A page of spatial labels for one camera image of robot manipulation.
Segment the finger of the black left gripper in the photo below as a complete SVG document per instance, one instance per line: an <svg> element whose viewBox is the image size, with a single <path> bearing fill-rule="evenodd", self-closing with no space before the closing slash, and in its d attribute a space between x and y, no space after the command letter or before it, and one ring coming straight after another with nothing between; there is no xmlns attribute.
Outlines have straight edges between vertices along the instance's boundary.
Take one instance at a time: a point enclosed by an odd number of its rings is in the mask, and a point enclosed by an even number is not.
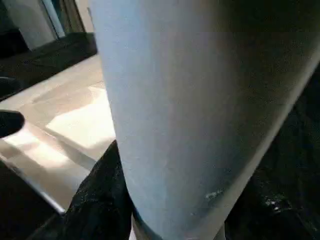
<svg viewBox="0 0 320 240"><path fill-rule="evenodd" d="M15 110L0 111L0 137L5 138L20 131L25 125L25 118Z"/></svg>

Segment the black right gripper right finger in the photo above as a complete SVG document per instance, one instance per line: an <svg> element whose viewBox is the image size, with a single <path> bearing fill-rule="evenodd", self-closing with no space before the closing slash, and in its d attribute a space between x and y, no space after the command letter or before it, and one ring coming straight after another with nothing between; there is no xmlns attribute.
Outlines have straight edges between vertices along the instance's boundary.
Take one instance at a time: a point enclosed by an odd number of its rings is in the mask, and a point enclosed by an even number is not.
<svg viewBox="0 0 320 240"><path fill-rule="evenodd" d="M316 162L262 161L226 219L226 238L318 240L319 185Z"/></svg>

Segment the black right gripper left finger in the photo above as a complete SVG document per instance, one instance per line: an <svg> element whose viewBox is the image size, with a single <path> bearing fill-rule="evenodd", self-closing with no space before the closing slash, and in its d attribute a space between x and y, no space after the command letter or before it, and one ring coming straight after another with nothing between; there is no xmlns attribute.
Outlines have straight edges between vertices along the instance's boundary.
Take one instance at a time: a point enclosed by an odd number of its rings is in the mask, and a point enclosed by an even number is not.
<svg viewBox="0 0 320 240"><path fill-rule="evenodd" d="M113 141L82 181L63 217L63 240L127 240L133 204Z"/></svg>

